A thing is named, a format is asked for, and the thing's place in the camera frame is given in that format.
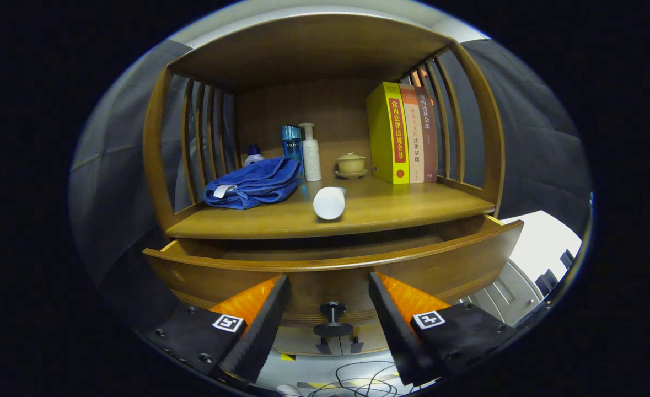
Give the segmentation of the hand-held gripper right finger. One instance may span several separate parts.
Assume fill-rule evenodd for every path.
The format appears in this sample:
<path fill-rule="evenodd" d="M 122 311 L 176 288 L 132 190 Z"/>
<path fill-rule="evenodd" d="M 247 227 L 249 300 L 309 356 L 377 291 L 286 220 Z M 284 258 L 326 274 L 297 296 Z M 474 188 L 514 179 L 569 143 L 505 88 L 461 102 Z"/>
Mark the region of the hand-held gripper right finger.
<path fill-rule="evenodd" d="M 475 304 L 446 304 L 375 271 L 368 278 L 368 294 L 405 385 L 461 374 L 517 335 L 516 328 Z"/>

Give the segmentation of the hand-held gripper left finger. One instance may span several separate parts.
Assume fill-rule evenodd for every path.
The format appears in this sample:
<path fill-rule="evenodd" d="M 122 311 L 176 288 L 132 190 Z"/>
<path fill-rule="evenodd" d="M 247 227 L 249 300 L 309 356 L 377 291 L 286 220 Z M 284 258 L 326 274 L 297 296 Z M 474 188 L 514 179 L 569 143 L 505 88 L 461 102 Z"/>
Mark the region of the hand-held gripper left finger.
<path fill-rule="evenodd" d="M 217 311 L 181 303 L 146 339 L 183 365 L 227 385 L 255 383 L 291 297 L 286 275 L 252 286 Z"/>

